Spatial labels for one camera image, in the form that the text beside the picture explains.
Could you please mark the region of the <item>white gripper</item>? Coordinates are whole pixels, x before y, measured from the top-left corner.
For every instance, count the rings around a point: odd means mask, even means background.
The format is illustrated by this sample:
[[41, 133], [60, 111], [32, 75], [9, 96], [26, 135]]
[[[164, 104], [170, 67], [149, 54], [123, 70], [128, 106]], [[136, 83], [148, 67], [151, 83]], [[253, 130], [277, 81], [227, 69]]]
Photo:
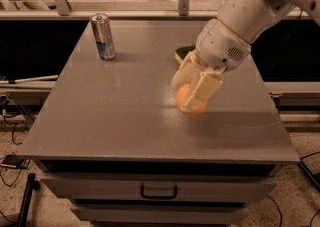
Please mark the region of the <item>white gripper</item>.
[[[196, 51], [189, 51], [181, 62], [171, 86], [178, 90], [190, 83], [200, 72], [191, 82], [189, 105], [208, 102], [223, 84], [223, 72], [214, 68], [225, 67], [227, 71], [232, 71], [238, 68], [250, 53], [249, 44], [239, 39], [222, 22], [212, 19], [200, 32], [196, 41]], [[199, 58], [214, 68], [204, 70]]]

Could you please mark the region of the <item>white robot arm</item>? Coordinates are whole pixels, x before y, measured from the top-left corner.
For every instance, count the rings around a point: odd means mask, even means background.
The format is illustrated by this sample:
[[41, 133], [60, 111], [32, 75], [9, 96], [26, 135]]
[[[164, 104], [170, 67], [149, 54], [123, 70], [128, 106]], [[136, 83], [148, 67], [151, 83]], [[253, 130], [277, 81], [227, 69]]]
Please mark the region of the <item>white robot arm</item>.
[[251, 54], [251, 44], [295, 7], [320, 20], [320, 0], [227, 0], [198, 35], [172, 80], [177, 108], [186, 114], [204, 111], [207, 101]]

